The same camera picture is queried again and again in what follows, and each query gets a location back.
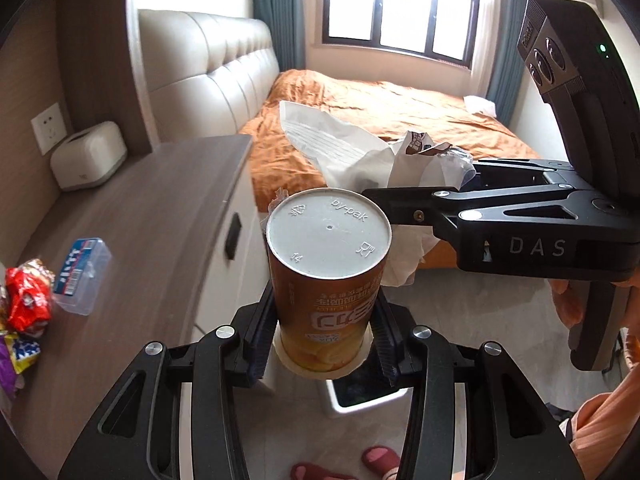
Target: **drawer handle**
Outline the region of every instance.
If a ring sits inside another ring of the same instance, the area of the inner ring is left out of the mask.
[[[233,260],[236,257],[236,249],[238,248],[238,240],[240,239],[241,230],[242,223],[240,222],[240,215],[238,213],[234,213],[225,241],[226,257],[230,260]]]

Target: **white curtain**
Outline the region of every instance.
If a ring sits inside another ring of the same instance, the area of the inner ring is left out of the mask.
[[[500,0],[480,0],[476,47],[471,62],[467,94],[486,97],[494,68],[495,48],[500,25]]]

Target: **human hand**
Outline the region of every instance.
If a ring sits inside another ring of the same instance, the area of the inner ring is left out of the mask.
[[[549,280],[551,292],[560,321],[567,327],[580,323],[584,318],[585,305],[571,288],[568,280]],[[630,286],[629,299],[626,302],[625,317],[622,326],[629,329],[629,335],[640,336],[640,267],[626,282],[615,283],[617,286]]]

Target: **plastic box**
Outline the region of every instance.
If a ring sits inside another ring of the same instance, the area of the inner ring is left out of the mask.
[[[56,303],[67,312],[88,316],[110,259],[111,253],[101,238],[78,238],[56,278]]]

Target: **blue curtain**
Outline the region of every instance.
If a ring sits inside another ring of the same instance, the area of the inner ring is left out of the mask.
[[[495,103],[498,120],[505,126],[511,121],[524,71],[516,46],[526,6],[527,0],[500,0],[500,32],[486,98]]]
[[[305,67],[302,0],[254,0],[254,18],[269,26],[280,70]]]

